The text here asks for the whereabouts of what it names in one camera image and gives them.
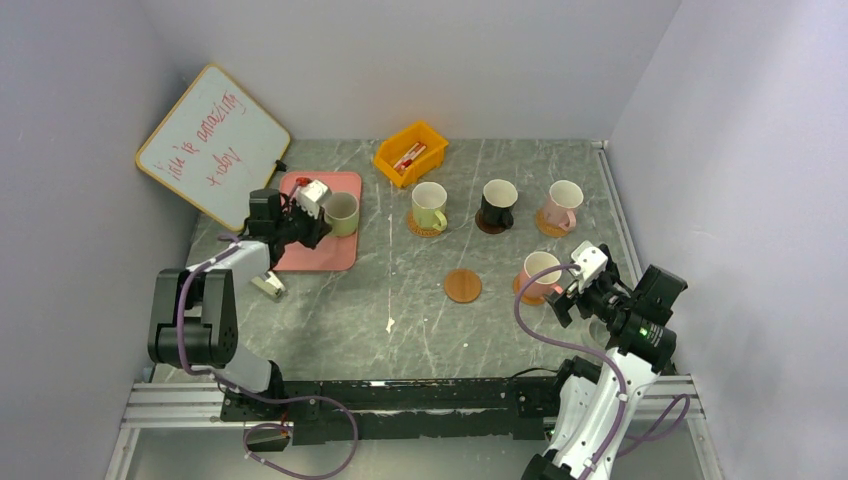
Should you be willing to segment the pink mug white inside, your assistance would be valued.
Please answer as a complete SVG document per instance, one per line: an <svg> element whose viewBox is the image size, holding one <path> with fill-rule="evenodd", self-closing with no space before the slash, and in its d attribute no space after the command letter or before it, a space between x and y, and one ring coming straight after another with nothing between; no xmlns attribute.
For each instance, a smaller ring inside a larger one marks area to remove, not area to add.
<svg viewBox="0 0 848 480"><path fill-rule="evenodd" d="M576 210L583 201L583 191L576 183L569 180L554 182L542 208L544 222L565 232L574 230L577 226Z"/></svg>

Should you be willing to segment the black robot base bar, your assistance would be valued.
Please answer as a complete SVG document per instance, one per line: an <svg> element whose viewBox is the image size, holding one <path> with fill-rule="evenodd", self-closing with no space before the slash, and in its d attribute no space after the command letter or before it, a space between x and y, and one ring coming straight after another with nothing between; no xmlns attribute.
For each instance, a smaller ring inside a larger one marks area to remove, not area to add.
<svg viewBox="0 0 848 480"><path fill-rule="evenodd" d="M417 380L289 381L284 405L228 392L226 423L284 421L296 446L330 441L509 436L543 440L570 378L599 376L566 369L553 375Z"/></svg>

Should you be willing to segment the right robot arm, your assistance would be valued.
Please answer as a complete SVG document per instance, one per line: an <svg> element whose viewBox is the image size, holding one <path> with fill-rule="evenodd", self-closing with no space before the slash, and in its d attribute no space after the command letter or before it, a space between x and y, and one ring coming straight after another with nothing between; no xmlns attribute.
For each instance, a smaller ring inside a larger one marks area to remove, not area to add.
<svg viewBox="0 0 848 480"><path fill-rule="evenodd" d="M573 350L601 361L588 373L570 369L549 392L558 411L550 444L535 455L523 473L526 479L607 479L628 425L641 400L659 379L675 352L677 335L667 323L687 282L651 265L635 288L620 279L605 244L581 243L568 263L554 262L534 275L521 272L514 278L514 303L547 275L568 272L569 285L551 283L543 300L562 325L571 322L577 309L584 319L596 317L610 334L604 351L582 345Z"/></svg>

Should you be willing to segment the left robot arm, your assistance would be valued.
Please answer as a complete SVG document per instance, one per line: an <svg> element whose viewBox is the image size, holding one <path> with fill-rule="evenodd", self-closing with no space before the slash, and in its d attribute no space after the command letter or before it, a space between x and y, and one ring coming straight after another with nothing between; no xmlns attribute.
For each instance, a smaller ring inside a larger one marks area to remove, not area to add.
<svg viewBox="0 0 848 480"><path fill-rule="evenodd" d="M246 396L259 419L277 418L286 406L282 374L240 342L236 293L271 273L287 246L314 249L329 235L324 205L331 195L324 182L304 177L289 193L255 190L242 231L221 235L222 251L189 267L160 271L147 340L150 359L208 376Z"/></svg>

